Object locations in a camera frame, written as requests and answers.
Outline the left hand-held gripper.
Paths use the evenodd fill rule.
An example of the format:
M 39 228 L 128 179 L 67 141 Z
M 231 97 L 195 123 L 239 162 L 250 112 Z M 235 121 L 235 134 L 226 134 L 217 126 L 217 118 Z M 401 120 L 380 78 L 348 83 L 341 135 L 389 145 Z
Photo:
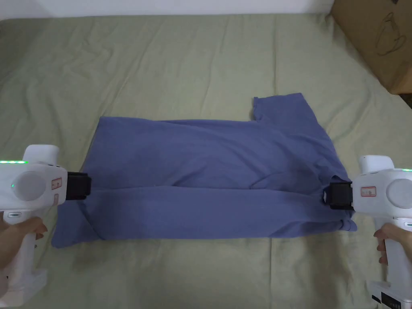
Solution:
M 8 224 L 43 217 L 67 200 L 84 200 L 91 192 L 86 173 L 58 166 L 59 148 L 48 144 L 27 147 L 21 161 L 0 162 L 0 210 Z M 6 292 L 1 307 L 26 303 L 47 283 L 47 271 L 34 269 L 35 235 L 24 237 L 16 257 L 5 268 Z

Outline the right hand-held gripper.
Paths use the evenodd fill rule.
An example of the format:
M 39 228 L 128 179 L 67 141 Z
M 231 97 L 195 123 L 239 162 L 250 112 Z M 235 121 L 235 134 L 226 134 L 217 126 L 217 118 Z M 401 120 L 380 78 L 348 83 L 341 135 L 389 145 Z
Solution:
M 351 210 L 374 219 L 375 228 L 384 224 L 411 231 L 412 171 L 395 168 L 388 156 L 365 155 L 359 160 L 361 174 L 351 182 L 330 183 L 324 190 L 325 204 L 335 210 Z M 385 241 L 388 273 L 385 281 L 368 282 L 368 291 L 390 309 L 412 306 L 412 265 L 402 246 Z

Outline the person's right hand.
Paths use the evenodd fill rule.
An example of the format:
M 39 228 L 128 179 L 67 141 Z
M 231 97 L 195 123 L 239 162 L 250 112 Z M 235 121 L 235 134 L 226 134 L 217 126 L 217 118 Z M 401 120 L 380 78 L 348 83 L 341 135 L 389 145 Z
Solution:
M 377 251 L 381 253 L 379 263 L 388 265 L 387 242 L 393 240 L 403 247 L 405 255 L 412 262 L 412 232 L 397 227 L 391 223 L 385 223 L 374 235 L 378 240 Z

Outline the person's left hand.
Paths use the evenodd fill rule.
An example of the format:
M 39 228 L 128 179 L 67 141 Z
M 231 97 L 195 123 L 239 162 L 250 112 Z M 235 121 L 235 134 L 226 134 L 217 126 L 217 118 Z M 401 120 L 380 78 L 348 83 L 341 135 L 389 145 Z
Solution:
M 17 224 L 0 222 L 0 269 L 6 268 L 17 255 L 23 240 L 28 235 L 34 235 L 35 239 L 44 237 L 47 227 L 38 217 Z

